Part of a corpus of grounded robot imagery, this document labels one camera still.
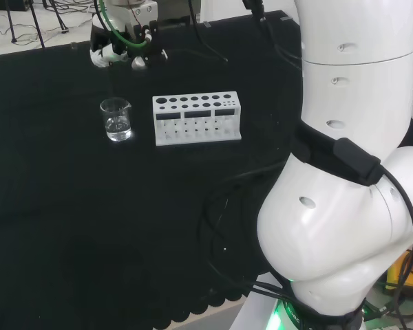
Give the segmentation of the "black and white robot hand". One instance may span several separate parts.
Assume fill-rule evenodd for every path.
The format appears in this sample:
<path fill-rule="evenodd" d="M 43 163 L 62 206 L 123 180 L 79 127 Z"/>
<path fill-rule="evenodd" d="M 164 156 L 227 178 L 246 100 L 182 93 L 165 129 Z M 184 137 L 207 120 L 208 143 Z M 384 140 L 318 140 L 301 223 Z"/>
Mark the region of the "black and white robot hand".
<path fill-rule="evenodd" d="M 162 48 L 156 1 L 95 1 L 92 17 L 90 58 L 100 68 L 130 62 L 135 71 L 162 64 Z"/>

